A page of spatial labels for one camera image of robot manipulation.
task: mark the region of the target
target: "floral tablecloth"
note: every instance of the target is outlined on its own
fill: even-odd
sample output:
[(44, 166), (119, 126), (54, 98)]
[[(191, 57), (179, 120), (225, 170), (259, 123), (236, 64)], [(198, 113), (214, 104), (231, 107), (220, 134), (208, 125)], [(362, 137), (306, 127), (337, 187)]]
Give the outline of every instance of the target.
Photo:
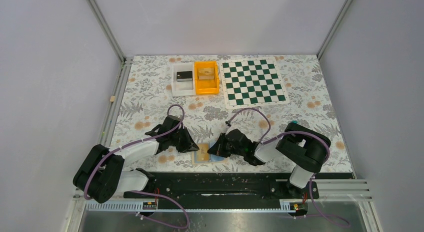
[[(216, 140), (227, 127), (228, 120), (237, 110), (227, 110), (224, 105), (222, 86), (220, 94), (173, 97), (171, 93), (171, 65), (208, 60), (254, 58), (257, 56), (135, 56), (126, 84), (111, 146), (123, 145), (139, 139), (145, 132), (161, 124), (171, 104), (180, 104), (185, 110), (184, 125), (196, 143)], [(280, 69), (290, 103), (258, 107), (271, 122), (267, 138), (284, 131), (287, 124), (298, 124), (327, 136), (331, 155), (322, 172), (352, 172), (345, 143), (336, 114), (315, 55), (274, 56)], [(181, 115), (178, 108), (173, 115)], [(256, 112), (243, 111), (232, 122), (251, 140), (258, 140), (268, 124)], [(262, 166), (252, 166), (242, 157), (233, 155), (228, 162), (193, 165), (191, 154), (178, 154), (170, 147), (158, 155), (147, 157), (129, 168), (147, 171), (177, 172), (291, 172), (295, 164), (285, 156), (278, 157)]]

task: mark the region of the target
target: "white backdrop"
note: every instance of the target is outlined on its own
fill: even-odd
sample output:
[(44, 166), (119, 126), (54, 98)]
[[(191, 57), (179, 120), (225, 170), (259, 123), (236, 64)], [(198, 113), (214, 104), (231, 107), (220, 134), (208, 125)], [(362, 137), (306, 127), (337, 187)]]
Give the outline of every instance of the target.
[(355, 0), (321, 59), (384, 231), (422, 231), (424, 0)]
[(316, 54), (345, 0), (96, 0), (127, 56)]
[(120, 62), (86, 0), (0, 0), (0, 231), (60, 231)]

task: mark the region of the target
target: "checkered board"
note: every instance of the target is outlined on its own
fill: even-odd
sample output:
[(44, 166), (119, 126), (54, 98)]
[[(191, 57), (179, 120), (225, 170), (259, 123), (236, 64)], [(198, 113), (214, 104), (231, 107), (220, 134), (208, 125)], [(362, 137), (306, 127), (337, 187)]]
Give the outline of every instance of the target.
[(285, 104), (289, 97), (272, 58), (249, 58), (219, 64), (227, 109)]

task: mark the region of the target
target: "metal frame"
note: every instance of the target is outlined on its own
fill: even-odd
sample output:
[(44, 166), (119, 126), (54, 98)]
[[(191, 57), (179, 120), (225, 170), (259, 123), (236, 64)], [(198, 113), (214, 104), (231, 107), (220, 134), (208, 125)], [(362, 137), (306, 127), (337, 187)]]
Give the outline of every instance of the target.
[(101, 128), (100, 137), (98, 139), (98, 142), (104, 146), (110, 146), (111, 144), (119, 110), (121, 107), (121, 102), (124, 97), (125, 87), (127, 86), (128, 76), (130, 75), (132, 63), (132, 59), (127, 59), (116, 78), (116, 83), (112, 93), (112, 96), (115, 96), (115, 100), (109, 103), (106, 112), (106, 117), (103, 121), (103, 126)]
[(106, 36), (107, 40), (109, 40), (109, 43), (112, 46), (113, 50), (115, 51), (116, 55), (118, 56), (119, 60), (123, 63), (125, 61), (125, 54), (122, 52), (117, 40), (112, 34), (111, 28), (109, 27), (102, 12), (100, 11), (100, 8), (96, 3), (96, 0), (87, 0), (87, 3), (90, 6), (91, 10), (93, 11), (94, 16), (97, 19), (98, 23), (100, 24), (101, 28), (103, 29), (104, 35)]
[(328, 32), (326, 38), (324, 39), (323, 44), (321, 45), (318, 54), (316, 55), (318, 57), (318, 60), (321, 60), (321, 57), (323, 57), (324, 52), (326, 51), (328, 45), (330, 44), (331, 40), (333, 39), (334, 33), (339, 28), (340, 23), (342, 22), (343, 18), (346, 15), (346, 12), (348, 11), (349, 7), (351, 6), (352, 2), (354, 0), (345, 0), (343, 6), (341, 7), (340, 12), (337, 15), (337, 18), (335, 19), (333, 25), (331, 26), (330, 31)]
[[(286, 181), (285, 179), (277, 179), (277, 181)], [(373, 199), (368, 189), (367, 182), (362, 179), (316, 179), (320, 198), (316, 202), (351, 202), (355, 201), (361, 211), (363, 221), (367, 231), (381, 232), (382, 227), (380, 220), (377, 217)], [(128, 207), (129, 204), (138, 204), (143, 201), (153, 201), (150, 198), (142, 199), (126, 199), (122, 195), (115, 195), (109, 201), (114, 206), (96, 205), (96, 202), (86, 201), (82, 196), (83, 192), (78, 190), (74, 196), (72, 216), (66, 232), (77, 232), (83, 218), (83, 213), (87, 210), (97, 211), (132, 211), (133, 207)], [(298, 199), (281, 199), (281, 202), (299, 202)], [(179, 209), (160, 210), (161, 212), (176, 212)], [(284, 212), (283, 210), (275, 209), (189, 209), (188, 212)]]

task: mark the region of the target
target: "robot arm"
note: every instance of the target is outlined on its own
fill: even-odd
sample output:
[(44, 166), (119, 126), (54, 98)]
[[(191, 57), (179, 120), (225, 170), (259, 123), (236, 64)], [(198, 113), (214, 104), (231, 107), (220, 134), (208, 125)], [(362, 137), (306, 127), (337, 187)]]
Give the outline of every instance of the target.
[(198, 150), (199, 147), (194, 143), (187, 128), (184, 127), (178, 128), (165, 136), (157, 137), (159, 134), (170, 131), (179, 122), (179, 118), (168, 115), (163, 124), (157, 125), (146, 133), (148, 136), (156, 136), (156, 139), (148, 141), (143, 141), (142, 139), (141, 143), (130, 144), (125, 146), (125, 148), (115, 147), (108, 149), (101, 144), (94, 146), (73, 178), (73, 184), (84, 190), (89, 176), (100, 160), (111, 151), (119, 149), (118, 152), (110, 155), (103, 162), (101, 165), (104, 168), (103, 170), (96, 171), (88, 187), (88, 195), (97, 202), (103, 203), (115, 193), (132, 190), (153, 192), (155, 181), (151, 179), (151, 174), (142, 169), (122, 170), (128, 165), (144, 157), (158, 154), (170, 146), (175, 146), (180, 153)]
[(231, 154), (241, 155), (246, 162), (254, 166), (265, 164), (285, 155), (296, 163), (287, 187), (290, 194), (298, 197), (304, 193), (310, 178), (320, 172), (327, 158), (327, 151), (322, 142), (309, 135), (318, 137), (328, 147), (331, 142), (327, 137), (293, 122), (287, 125), (285, 132), (292, 134), (283, 136), (280, 140), (276, 139), (262, 144), (250, 141), (238, 129), (231, 130), (227, 134), (222, 133), (208, 153), (224, 157)]

